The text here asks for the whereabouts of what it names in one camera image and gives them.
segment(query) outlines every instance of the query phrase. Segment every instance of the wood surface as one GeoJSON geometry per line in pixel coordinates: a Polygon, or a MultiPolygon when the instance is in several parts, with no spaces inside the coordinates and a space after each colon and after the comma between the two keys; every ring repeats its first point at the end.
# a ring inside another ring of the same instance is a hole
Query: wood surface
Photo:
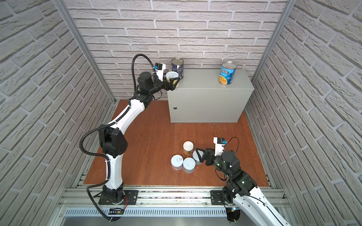
{"type": "MultiPolygon", "coordinates": [[[[126,106],[127,101],[120,101],[113,118],[126,106]]],[[[122,161],[123,182],[126,185],[224,186],[226,183],[218,179],[213,166],[196,165],[195,171],[188,174],[183,169],[172,169],[171,157],[175,154],[184,159],[192,157],[184,154],[185,141],[193,142],[194,148],[214,149],[213,137],[229,140],[234,136],[240,140],[236,156],[241,168],[259,186],[269,186],[244,112],[237,123],[171,123],[168,102],[152,101],[126,131],[128,148],[122,161]]],[[[233,139],[226,150],[235,151],[236,147],[237,139],[233,139]]],[[[96,157],[84,184],[101,183],[105,175],[104,159],[96,157]]]]}

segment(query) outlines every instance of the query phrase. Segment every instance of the silver can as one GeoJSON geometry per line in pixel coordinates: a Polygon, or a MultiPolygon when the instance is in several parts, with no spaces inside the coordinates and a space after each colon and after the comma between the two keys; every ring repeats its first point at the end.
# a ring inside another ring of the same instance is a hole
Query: silver can
{"type": "Polygon", "coordinates": [[[234,78],[236,64],[232,61],[226,61],[221,65],[219,83],[222,85],[230,85],[234,78]]]}
{"type": "Polygon", "coordinates": [[[181,79],[184,77],[184,60],[182,58],[174,58],[171,60],[172,71],[178,73],[181,79]]]}

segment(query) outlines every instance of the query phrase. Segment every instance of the white brick wall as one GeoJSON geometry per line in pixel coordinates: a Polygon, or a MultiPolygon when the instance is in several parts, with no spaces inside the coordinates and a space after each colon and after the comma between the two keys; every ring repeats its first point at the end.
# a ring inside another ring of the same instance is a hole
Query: white brick wall
{"type": "MultiPolygon", "coordinates": [[[[137,53],[168,70],[175,57],[184,58],[185,68],[220,68],[231,59],[251,78],[286,0],[65,2],[100,68],[107,69],[102,72],[113,94],[127,99],[133,95],[130,70],[117,69],[130,69],[137,53]]],[[[135,74],[145,69],[146,63],[136,64],[135,74]]]]}
{"type": "Polygon", "coordinates": [[[298,0],[246,107],[299,225],[362,225],[361,11],[298,0]]]}
{"type": "Polygon", "coordinates": [[[0,2],[0,53],[0,225],[46,225],[111,103],[52,1],[0,2]]]}

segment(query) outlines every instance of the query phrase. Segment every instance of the metal cabinet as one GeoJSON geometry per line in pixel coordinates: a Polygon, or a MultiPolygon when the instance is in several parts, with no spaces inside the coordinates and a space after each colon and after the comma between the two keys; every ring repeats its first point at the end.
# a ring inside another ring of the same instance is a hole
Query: metal cabinet
{"type": "Polygon", "coordinates": [[[174,91],[167,91],[172,123],[235,123],[254,90],[244,69],[237,69],[230,85],[218,78],[220,69],[184,69],[174,91]]]}

